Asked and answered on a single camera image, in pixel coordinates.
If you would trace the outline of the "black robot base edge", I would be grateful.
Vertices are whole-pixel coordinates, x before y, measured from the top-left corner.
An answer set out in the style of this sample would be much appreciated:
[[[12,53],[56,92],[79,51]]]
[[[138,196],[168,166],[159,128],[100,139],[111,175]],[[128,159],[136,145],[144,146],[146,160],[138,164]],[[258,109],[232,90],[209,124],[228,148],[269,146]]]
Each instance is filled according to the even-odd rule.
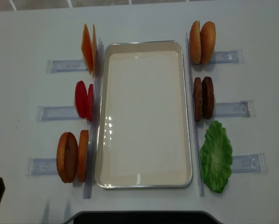
[[[189,211],[108,211],[81,212],[67,224],[219,224],[204,212]]]

